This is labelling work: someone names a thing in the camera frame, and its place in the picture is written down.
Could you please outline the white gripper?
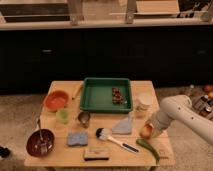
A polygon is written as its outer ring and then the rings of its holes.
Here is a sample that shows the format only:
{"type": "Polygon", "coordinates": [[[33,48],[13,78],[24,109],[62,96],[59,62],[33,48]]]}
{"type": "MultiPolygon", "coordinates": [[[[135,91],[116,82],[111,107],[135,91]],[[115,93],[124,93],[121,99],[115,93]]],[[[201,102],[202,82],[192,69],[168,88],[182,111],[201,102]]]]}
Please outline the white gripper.
{"type": "Polygon", "coordinates": [[[165,125],[156,118],[149,118],[145,122],[145,128],[147,129],[149,138],[156,138],[163,133],[165,125]]]}

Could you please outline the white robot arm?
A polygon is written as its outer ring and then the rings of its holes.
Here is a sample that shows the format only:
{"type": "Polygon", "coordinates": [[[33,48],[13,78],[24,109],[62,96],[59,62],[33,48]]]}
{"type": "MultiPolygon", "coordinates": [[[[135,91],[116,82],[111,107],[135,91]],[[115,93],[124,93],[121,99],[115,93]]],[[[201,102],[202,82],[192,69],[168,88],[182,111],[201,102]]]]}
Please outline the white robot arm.
{"type": "Polygon", "coordinates": [[[160,108],[147,120],[147,124],[153,128],[151,137],[161,135],[173,120],[183,123],[213,145],[213,122],[192,110],[192,101],[188,96],[176,95],[162,99],[160,108]]]}

